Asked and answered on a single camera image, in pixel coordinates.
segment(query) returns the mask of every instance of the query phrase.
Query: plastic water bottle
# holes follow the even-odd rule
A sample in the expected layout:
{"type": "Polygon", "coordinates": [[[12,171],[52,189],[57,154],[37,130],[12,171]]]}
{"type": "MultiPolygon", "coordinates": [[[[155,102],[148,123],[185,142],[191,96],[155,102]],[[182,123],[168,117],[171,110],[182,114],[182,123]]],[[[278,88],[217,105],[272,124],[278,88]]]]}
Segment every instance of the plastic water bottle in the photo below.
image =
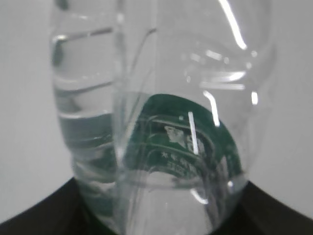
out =
{"type": "Polygon", "coordinates": [[[116,3],[53,2],[53,89],[81,195],[119,234],[210,233],[239,200],[269,113],[270,3],[116,3]]]}

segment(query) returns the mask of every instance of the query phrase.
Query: clear plastic bottle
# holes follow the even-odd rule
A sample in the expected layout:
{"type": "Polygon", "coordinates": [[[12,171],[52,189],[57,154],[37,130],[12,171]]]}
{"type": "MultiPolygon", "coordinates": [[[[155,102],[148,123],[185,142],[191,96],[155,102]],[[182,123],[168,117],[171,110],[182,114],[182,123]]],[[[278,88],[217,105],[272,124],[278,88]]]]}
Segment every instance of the clear plastic bottle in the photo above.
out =
{"type": "Polygon", "coordinates": [[[60,126],[103,225],[203,235],[230,215],[271,106],[270,14],[269,0],[54,0],[60,126]]]}

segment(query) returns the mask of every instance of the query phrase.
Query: green label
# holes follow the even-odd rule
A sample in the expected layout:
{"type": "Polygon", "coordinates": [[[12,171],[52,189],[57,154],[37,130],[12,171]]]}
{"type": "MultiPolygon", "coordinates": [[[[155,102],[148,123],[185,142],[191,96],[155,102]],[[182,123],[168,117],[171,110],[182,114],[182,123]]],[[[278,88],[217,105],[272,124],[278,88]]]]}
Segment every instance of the green label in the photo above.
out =
{"type": "Polygon", "coordinates": [[[225,126],[216,127],[211,112],[181,97],[150,97],[130,143],[125,161],[132,169],[162,171],[185,179],[207,176],[210,181],[227,180],[242,172],[235,142],[225,126]]]}

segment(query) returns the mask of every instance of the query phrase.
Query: black surface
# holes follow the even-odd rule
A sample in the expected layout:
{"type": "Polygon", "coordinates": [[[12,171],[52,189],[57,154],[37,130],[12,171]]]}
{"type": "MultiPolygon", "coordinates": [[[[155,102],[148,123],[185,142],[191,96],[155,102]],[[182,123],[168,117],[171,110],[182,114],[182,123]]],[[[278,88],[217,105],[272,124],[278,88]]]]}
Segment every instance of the black surface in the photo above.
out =
{"type": "MultiPolygon", "coordinates": [[[[0,235],[89,235],[84,213],[72,179],[42,202],[1,224],[0,235]]],[[[97,226],[91,226],[93,234],[112,234],[96,231],[97,226]]],[[[249,183],[233,215],[214,235],[313,235],[313,221],[249,183]]]]}

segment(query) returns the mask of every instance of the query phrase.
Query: white background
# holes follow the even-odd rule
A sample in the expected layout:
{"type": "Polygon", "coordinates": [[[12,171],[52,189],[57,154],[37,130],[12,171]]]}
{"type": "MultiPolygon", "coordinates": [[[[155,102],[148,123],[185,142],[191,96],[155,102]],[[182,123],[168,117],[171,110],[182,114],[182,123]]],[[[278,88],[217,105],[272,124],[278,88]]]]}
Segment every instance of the white background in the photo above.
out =
{"type": "MultiPolygon", "coordinates": [[[[313,2],[273,2],[279,84],[251,180],[313,218],[313,2]]],[[[51,91],[49,10],[47,0],[0,1],[0,222],[72,177],[51,91]]]]}

